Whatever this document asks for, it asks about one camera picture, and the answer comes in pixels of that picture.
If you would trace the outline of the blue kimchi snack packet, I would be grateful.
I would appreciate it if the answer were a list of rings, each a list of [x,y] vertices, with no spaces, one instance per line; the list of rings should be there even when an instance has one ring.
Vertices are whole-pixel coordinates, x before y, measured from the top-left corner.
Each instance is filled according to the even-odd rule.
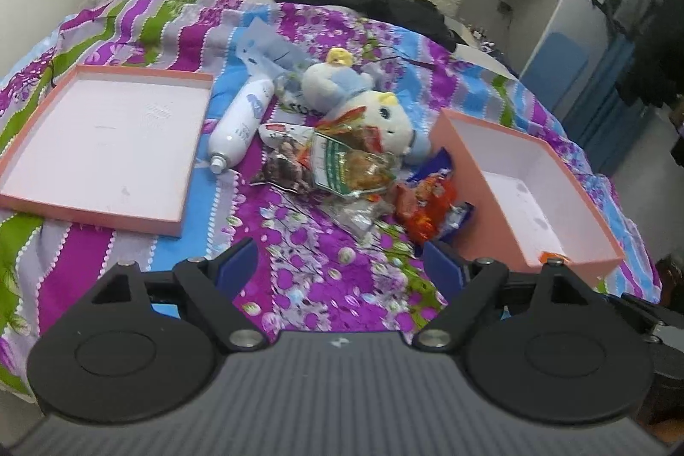
[[[451,242],[471,219],[474,206],[459,200],[454,170],[451,155],[441,148],[407,180],[413,201],[404,230],[415,244]]]

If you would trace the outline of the dark nuts snack packet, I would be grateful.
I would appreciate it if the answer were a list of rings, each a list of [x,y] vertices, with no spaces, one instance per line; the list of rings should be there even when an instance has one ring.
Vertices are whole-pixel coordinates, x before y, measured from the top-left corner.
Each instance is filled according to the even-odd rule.
[[[270,184],[285,192],[310,193],[313,188],[312,177],[303,157],[313,131],[313,127],[301,125],[262,124],[259,138],[268,152],[262,167],[251,179],[251,185]]]

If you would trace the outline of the orange red snack packet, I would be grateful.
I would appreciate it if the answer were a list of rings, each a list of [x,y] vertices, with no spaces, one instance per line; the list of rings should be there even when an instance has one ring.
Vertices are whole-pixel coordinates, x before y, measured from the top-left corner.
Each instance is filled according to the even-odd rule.
[[[452,176],[435,172],[416,184],[394,186],[394,219],[409,240],[423,245],[437,236],[456,201]]]

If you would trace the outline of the pink deep cardboard box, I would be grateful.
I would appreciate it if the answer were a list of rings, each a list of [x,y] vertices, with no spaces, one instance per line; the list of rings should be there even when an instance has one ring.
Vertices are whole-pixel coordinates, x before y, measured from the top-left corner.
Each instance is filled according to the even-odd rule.
[[[458,199],[474,206],[452,241],[463,257],[538,273],[542,257],[560,255],[591,287],[625,262],[606,219],[545,141],[450,109],[430,141],[451,156]]]

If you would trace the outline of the clear small snack packet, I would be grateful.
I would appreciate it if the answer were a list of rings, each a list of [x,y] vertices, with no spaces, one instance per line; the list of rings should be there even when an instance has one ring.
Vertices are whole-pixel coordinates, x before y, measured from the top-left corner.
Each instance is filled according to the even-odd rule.
[[[393,212],[393,206],[384,199],[335,198],[326,200],[321,211],[337,227],[360,241],[370,234],[380,218]]]

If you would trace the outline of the white spray bottle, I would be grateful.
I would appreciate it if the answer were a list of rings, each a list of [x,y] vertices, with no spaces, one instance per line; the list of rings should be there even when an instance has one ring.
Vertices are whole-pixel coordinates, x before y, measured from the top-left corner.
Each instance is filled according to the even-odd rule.
[[[264,75],[250,77],[241,87],[210,134],[207,152],[213,174],[221,175],[242,161],[274,94],[274,81]]]

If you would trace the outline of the pink shallow box lid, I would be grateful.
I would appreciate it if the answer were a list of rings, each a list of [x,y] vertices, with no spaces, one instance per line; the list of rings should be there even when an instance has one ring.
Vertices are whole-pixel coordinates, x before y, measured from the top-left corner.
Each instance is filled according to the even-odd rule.
[[[1,155],[1,205],[179,236],[212,76],[72,68]]]

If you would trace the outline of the colourful floral bedsheet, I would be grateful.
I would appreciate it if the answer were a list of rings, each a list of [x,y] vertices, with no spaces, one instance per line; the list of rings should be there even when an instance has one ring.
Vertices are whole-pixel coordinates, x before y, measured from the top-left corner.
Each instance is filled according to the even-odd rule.
[[[213,125],[246,80],[236,42],[257,19],[313,57],[333,47],[348,50],[358,68],[409,102],[421,127],[449,108],[545,140],[625,251],[625,262],[599,281],[598,291],[660,299],[661,280],[611,182],[591,170],[583,150],[524,85],[416,32],[344,8],[275,0],[90,1],[2,79],[2,140],[14,139],[57,81],[79,64],[209,73],[215,83],[206,123]],[[238,304],[269,335],[284,329],[412,333],[436,315],[441,295],[400,227],[381,224],[367,240],[356,241],[316,208],[269,186],[251,186],[261,162],[262,150],[253,146],[236,170],[218,177],[199,154],[176,238],[3,212],[2,388],[29,396],[31,347],[112,264],[133,259],[146,271],[166,271],[190,256],[217,255],[248,236],[259,248],[259,266]]]

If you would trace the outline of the blue chair back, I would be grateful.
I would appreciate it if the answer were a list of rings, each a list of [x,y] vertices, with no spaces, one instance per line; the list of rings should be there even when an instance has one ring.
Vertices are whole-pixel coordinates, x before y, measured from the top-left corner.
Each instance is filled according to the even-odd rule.
[[[589,62],[582,44],[554,31],[542,40],[521,81],[545,109],[563,119],[587,83]]]

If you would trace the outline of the white blue plush toy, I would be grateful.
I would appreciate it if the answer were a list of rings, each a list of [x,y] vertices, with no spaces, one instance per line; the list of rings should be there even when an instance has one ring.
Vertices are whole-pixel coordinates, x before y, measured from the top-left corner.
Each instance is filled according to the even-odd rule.
[[[324,62],[306,69],[300,81],[301,95],[309,109],[324,123],[342,123],[371,129],[371,144],[381,153],[400,157],[406,164],[422,163],[431,152],[428,134],[409,118],[399,97],[380,91],[373,76],[352,67],[354,57],[333,47]]]

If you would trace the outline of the light blue plastic bag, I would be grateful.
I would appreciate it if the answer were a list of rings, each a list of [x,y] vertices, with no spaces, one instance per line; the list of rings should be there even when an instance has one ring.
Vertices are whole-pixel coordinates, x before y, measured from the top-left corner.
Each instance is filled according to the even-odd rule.
[[[256,18],[238,39],[236,55],[246,65],[250,76],[271,80],[278,103],[284,110],[312,115],[313,109],[305,101],[301,89],[306,69],[316,63],[308,53]]]

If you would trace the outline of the hanging dark clothes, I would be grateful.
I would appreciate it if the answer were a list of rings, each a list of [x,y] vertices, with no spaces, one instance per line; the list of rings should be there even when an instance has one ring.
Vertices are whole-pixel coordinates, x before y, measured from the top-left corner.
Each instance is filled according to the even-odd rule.
[[[618,0],[613,21],[634,46],[619,97],[627,105],[676,105],[683,96],[683,0]]]

